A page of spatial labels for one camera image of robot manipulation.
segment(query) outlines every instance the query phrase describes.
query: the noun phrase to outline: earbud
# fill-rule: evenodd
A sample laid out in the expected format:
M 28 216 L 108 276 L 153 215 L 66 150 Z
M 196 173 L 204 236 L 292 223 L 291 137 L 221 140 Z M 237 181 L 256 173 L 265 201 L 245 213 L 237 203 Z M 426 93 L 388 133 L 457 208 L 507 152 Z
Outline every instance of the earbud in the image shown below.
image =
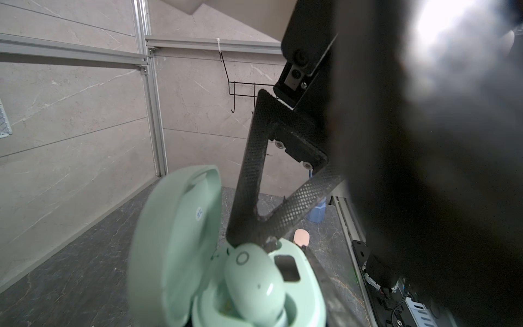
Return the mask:
M 225 283 L 238 313 L 257 327 L 287 326 L 280 270 L 258 245 L 238 246 L 225 263 Z

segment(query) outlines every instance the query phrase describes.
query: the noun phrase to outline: aluminum rail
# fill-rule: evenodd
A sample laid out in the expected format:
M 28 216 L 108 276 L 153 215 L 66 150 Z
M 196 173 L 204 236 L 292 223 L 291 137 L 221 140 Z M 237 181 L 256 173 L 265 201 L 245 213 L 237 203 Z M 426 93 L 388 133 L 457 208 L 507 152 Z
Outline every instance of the aluminum rail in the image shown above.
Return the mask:
M 358 285 L 360 287 L 361 295 L 363 296 L 363 302 L 365 304 L 365 309 L 369 317 L 370 326 L 378 327 L 378 324 L 376 323 L 376 318 L 374 316 L 374 312 L 372 311 L 372 306 L 370 304 L 369 295 L 367 294 L 367 290 L 365 288 L 365 281 L 363 280 L 363 276 L 361 274 L 361 270 L 359 269 L 358 261 L 356 260 L 356 256 L 354 254 L 353 249 L 353 241 L 364 242 L 365 236 L 359 232 L 361 231 L 361 229 L 358 229 L 357 227 L 357 219 L 355 219 L 355 217 L 353 217 L 350 213 L 345 199 L 342 197 L 334 196 L 333 200 L 334 206 L 336 207 L 336 211 L 338 212 L 339 221 L 342 224 L 343 235 L 345 236 L 345 241 L 349 249 L 350 259 L 354 266 L 356 278 L 358 279 Z
M 133 65 L 147 64 L 147 57 L 143 54 L 80 46 L 77 44 L 40 40 L 3 33 L 0 33 L 0 53 Z
M 145 35 L 151 30 L 149 21 L 149 4 L 147 0 L 133 0 L 134 27 L 137 36 L 138 50 L 146 55 L 146 66 L 142 66 L 142 79 L 151 132 L 151 146 L 153 149 L 156 176 L 162 177 L 169 173 L 167 155 L 165 153 L 165 139 L 163 134 L 162 113 L 160 110 L 160 95 L 156 78 L 154 52 L 145 44 Z
M 179 48 L 179 49 L 199 49 L 218 51 L 216 39 L 199 38 L 167 38 L 155 35 L 146 35 L 148 47 L 156 48 Z M 280 42 L 257 42 L 257 41 L 237 41 L 220 39 L 220 49 L 222 51 L 250 52 L 250 53 L 270 53 L 281 54 Z

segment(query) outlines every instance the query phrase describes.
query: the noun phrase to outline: blue bottle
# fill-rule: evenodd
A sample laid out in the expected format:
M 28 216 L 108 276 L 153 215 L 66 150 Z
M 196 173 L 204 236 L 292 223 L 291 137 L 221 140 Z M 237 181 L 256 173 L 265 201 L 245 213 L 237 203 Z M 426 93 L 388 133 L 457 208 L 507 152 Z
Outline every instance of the blue bottle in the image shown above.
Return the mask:
M 309 178 L 312 177 L 312 172 L 309 171 Z M 323 200 L 318 203 L 316 207 L 314 207 L 311 212 L 307 215 L 307 219 L 312 222 L 321 222 L 325 218 L 325 200 L 326 198 L 323 198 Z

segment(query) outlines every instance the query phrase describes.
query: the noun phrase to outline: gray marble wall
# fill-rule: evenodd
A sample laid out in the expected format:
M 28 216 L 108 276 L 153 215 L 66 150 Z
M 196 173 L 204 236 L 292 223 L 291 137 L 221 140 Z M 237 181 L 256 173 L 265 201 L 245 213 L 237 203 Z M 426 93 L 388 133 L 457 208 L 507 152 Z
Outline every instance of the gray marble wall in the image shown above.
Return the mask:
M 155 35 L 274 41 L 245 24 L 203 5 L 192 16 L 161 0 L 150 0 Z M 222 184 L 236 187 L 251 125 L 253 98 L 229 95 L 217 51 L 160 49 L 156 69 L 165 146 L 170 171 L 195 164 L 216 164 Z M 285 65 L 281 55 L 225 52 L 229 79 L 274 84 Z M 272 93 L 271 86 L 263 86 Z M 253 86 L 236 86 L 237 94 L 254 94 Z M 269 142 L 262 193 L 289 196 L 308 172 Z
M 130 0 L 0 0 L 0 33 L 137 52 Z
M 0 0 L 0 32 L 137 51 L 129 0 Z M 140 72 L 0 63 L 0 291 L 155 178 Z
M 149 0 L 149 13 L 154 35 L 277 42 L 205 4 L 187 15 L 162 0 Z

